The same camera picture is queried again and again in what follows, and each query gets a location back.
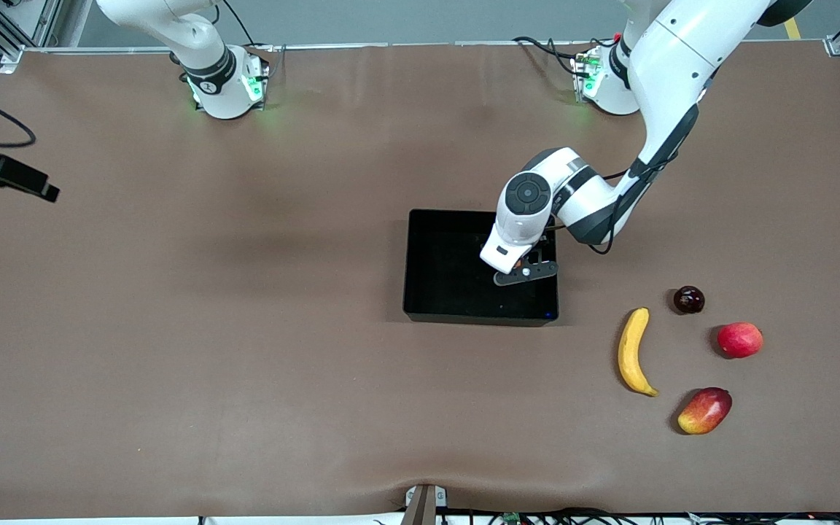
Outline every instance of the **yellow banana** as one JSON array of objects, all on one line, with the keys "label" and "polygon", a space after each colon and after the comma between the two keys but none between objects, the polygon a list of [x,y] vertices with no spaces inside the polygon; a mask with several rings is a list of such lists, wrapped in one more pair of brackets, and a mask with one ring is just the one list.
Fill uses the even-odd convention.
[{"label": "yellow banana", "polygon": [[647,322],[650,321],[650,310],[638,308],[631,312],[624,325],[624,332],[621,333],[621,342],[618,345],[618,368],[621,370],[621,378],[632,391],[656,397],[660,395],[657,389],[647,382],[643,370],[640,369],[640,339],[647,329]]}]

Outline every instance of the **red apple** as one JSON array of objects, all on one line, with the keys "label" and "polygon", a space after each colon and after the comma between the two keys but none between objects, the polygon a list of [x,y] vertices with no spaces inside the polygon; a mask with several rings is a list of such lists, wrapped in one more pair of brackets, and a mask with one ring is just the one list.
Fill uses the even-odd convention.
[{"label": "red apple", "polygon": [[709,386],[701,389],[680,412],[680,428],[686,433],[709,433],[731,411],[731,395],[725,389]]},{"label": "red apple", "polygon": [[761,351],[763,333],[749,322],[733,322],[721,327],[717,343],[728,356],[742,358]]}]

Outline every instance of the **brown table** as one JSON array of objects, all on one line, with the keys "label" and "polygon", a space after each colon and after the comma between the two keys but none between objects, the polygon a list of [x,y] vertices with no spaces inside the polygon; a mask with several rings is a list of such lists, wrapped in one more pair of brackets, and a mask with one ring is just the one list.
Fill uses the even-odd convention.
[{"label": "brown table", "polygon": [[[534,153],[630,164],[641,119],[517,47],[288,52],[267,110],[166,56],[27,53],[0,106],[57,205],[0,192],[0,518],[454,508],[840,510],[840,59],[747,43],[613,252],[560,236],[559,322],[414,324],[407,213],[494,209]],[[19,132],[0,120],[0,139]],[[700,286],[677,316],[668,289]],[[650,306],[656,399],[614,367]],[[717,325],[766,348],[728,362]],[[670,425],[722,386],[717,431]]]}]

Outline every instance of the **gray floor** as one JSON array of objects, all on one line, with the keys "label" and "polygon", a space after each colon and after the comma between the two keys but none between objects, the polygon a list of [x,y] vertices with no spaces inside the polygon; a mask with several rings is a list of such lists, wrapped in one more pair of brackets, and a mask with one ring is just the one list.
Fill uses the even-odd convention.
[{"label": "gray floor", "polygon": [[[626,14],[614,0],[230,0],[254,40],[271,44],[444,43],[509,40],[514,36],[587,40],[623,29]],[[61,41],[79,34],[80,47],[159,46],[156,40],[115,26],[96,4],[74,0],[79,20]],[[227,42],[244,43],[226,7],[217,24]],[[210,19],[214,11],[203,13]],[[840,0],[814,0],[796,18],[804,39],[822,39],[840,27]],[[787,39],[780,27],[756,27],[751,39]]]},{"label": "gray floor", "polygon": [[[840,0],[816,0],[839,6]],[[613,0],[231,0],[254,40],[269,44],[452,43],[460,40],[588,40],[622,31],[626,11]],[[210,19],[213,10],[203,13]],[[229,11],[217,24],[227,42],[246,37]],[[786,39],[783,27],[757,27],[754,39]],[[81,47],[156,46],[92,9]]]}]

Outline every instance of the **black box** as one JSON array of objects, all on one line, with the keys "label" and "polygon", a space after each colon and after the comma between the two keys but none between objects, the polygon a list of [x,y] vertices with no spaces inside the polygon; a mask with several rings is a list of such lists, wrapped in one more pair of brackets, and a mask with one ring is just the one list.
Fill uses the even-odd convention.
[{"label": "black box", "polygon": [[[479,258],[494,212],[411,210],[404,313],[415,322],[543,326],[559,316],[556,276],[510,286],[494,283]],[[531,252],[556,260],[556,233]]]}]

